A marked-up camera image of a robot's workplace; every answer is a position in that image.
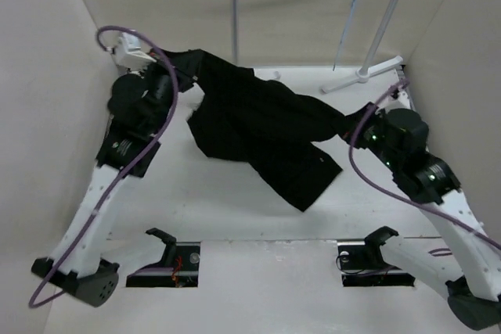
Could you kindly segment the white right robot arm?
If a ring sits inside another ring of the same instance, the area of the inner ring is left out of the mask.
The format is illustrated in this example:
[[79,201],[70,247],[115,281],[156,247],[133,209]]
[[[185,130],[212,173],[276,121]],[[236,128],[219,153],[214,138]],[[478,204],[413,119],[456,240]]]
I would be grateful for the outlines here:
[[461,184],[450,166],[429,153],[429,127],[406,108],[384,110],[371,102],[349,115],[341,137],[351,149],[368,149],[389,169],[403,192],[400,201],[433,224],[455,266],[423,251],[389,227],[365,238],[363,259],[372,268],[400,268],[433,289],[466,327],[480,331],[500,323],[500,245],[460,206]]

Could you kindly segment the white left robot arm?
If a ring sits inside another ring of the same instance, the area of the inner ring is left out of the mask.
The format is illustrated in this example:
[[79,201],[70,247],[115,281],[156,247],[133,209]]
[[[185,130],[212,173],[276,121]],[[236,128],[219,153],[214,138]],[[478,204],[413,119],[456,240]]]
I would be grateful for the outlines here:
[[90,307],[100,307],[107,302],[121,278],[151,264],[164,271],[175,263],[175,237],[157,228],[143,232],[115,250],[104,250],[118,213],[118,209],[110,205],[112,200],[125,182],[144,177],[160,148],[159,139],[171,122],[178,94],[187,91],[195,81],[194,74],[175,62],[174,52],[152,48],[149,53],[135,51],[133,54],[142,63],[134,66],[128,61],[128,54],[123,53],[117,63],[130,71],[117,79],[118,84],[141,81],[143,71],[151,64],[162,68],[164,74],[176,73],[175,79],[161,85],[170,100],[161,123],[144,135],[121,129],[116,124],[108,127],[87,192],[74,219],[56,248],[47,257],[36,259],[31,268],[43,285],[56,286],[62,294]]

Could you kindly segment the black trousers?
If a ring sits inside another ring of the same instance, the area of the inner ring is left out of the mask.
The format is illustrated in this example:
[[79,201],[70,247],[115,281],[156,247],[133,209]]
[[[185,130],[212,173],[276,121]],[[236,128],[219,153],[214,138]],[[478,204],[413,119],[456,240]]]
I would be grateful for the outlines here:
[[196,82],[204,97],[187,120],[196,145],[207,157],[250,164],[279,196],[306,211],[342,171],[316,143],[344,139],[347,115],[202,51]]

